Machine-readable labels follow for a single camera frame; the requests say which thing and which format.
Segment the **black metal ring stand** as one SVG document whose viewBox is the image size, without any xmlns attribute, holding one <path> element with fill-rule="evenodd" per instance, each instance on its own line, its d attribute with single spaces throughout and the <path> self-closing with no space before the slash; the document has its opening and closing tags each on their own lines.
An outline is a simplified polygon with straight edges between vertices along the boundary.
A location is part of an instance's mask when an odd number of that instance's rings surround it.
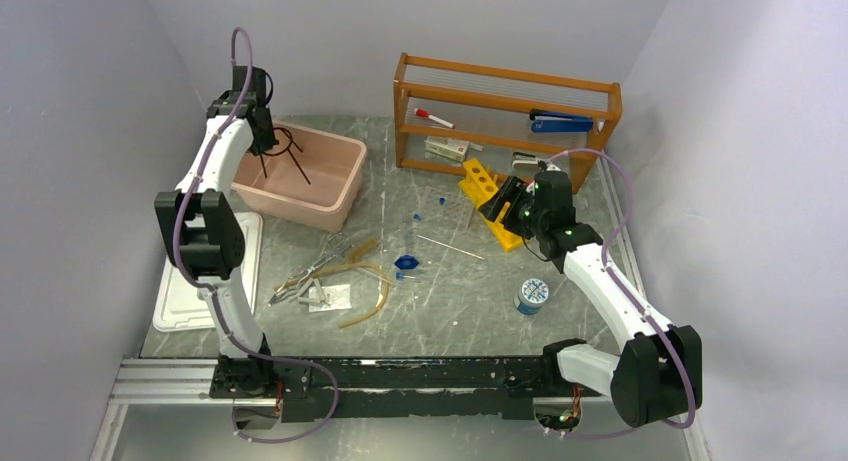
<svg viewBox="0 0 848 461">
<path fill-rule="evenodd" d="M 282 133 L 283 136 L 288 140 L 288 143 L 285 145 L 284 148 L 282 148 L 278 151 L 275 151 L 275 152 L 271 152 L 271 151 L 261 151 L 260 152 L 259 159 L 260 159 L 260 166 L 261 166 L 261 169 L 262 169 L 263 177 L 265 179 L 269 178 L 269 173 L 268 173 L 268 169 L 267 169 L 267 165 L 266 165 L 266 159 L 267 158 L 275 158 L 275 157 L 287 155 L 291 159 L 291 161 L 294 163 L 297 170 L 300 172 L 304 181 L 308 185 L 312 185 L 312 181 L 310 180 L 306 171 L 304 170 L 301 163 L 298 161 L 296 155 L 292 151 L 292 149 L 296 149 L 300 153 L 304 152 L 303 148 L 296 142 L 292 132 L 288 128 L 280 127 L 280 126 L 275 126 L 273 128 L 273 131 Z"/>
</svg>

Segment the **glass stirring rod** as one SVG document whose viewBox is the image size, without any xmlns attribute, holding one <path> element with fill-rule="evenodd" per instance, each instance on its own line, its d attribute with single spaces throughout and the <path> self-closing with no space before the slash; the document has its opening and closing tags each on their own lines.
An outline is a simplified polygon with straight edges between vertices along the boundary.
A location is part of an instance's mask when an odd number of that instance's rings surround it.
<svg viewBox="0 0 848 461">
<path fill-rule="evenodd" d="M 467 251 L 467 250 L 464 250 L 464 249 L 461 249 L 461 248 L 455 247 L 455 246 L 450 245 L 450 244 L 448 244 L 448 243 L 444 243 L 444 242 L 442 242 L 442 241 L 438 241 L 438 240 L 436 240 L 436 239 L 433 239 L 433 238 L 430 238 L 430 237 L 427 237 L 427 236 L 423 236 L 423 235 L 417 234 L 417 235 L 416 235 L 416 237 L 417 237 L 418 239 L 421 239 L 421 240 L 426 241 L 426 242 L 428 242 L 428 243 L 431 243 L 431 244 L 434 244 L 434 245 L 437 245 L 437 246 L 440 246 L 440 247 L 446 248 L 446 249 L 451 250 L 451 251 L 454 251 L 454 252 L 458 252 L 458 253 L 460 253 L 460 254 L 463 254 L 463 255 L 466 255 L 466 256 L 472 257 L 472 258 L 474 258 L 474 259 L 478 259 L 478 260 L 484 260 L 484 259 L 485 259 L 485 258 L 484 258 L 484 257 L 482 257 L 481 255 L 478 255 L 478 254 L 476 254 L 476 253 L 473 253 L 473 252 L 470 252 L 470 251 Z"/>
</svg>

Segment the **blue plastic clip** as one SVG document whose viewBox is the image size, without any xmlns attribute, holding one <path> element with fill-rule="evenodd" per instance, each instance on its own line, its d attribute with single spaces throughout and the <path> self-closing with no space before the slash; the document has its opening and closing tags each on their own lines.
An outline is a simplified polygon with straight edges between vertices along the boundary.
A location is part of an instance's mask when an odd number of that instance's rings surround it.
<svg viewBox="0 0 848 461">
<path fill-rule="evenodd" d="M 420 261 L 415 256 L 409 254 L 399 256 L 394 261 L 394 266 L 398 270 L 412 270 L 418 267 L 419 265 Z"/>
</svg>

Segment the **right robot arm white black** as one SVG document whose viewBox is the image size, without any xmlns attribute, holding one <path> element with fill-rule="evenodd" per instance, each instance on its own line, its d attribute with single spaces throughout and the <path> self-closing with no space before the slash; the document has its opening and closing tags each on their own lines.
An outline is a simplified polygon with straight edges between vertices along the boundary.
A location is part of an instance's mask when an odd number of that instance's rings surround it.
<svg viewBox="0 0 848 461">
<path fill-rule="evenodd" d="M 702 339 L 650 307 L 597 231 L 578 221 L 569 176 L 540 171 L 531 183 L 510 176 L 482 193 L 481 215 L 522 241 L 536 240 L 542 260 L 588 298 L 620 350 L 611 355 L 586 342 L 558 348 L 539 370 L 542 387 L 562 395 L 578 384 L 606 396 L 631 429 L 689 428 L 703 402 Z"/>
</svg>

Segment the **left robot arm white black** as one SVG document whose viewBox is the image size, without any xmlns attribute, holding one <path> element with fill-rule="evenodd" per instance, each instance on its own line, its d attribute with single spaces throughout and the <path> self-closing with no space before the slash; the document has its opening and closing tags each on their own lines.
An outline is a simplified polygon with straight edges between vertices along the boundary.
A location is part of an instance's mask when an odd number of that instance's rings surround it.
<svg viewBox="0 0 848 461">
<path fill-rule="evenodd" d="M 274 146 L 261 68 L 236 65 L 233 84 L 207 110 L 206 134 L 184 178 L 154 200 L 167 255 L 207 304 L 218 337 L 209 395 L 258 398 L 277 386 L 267 339 L 255 321 L 243 286 L 245 235 L 229 202 L 230 186 L 246 153 Z"/>
</svg>

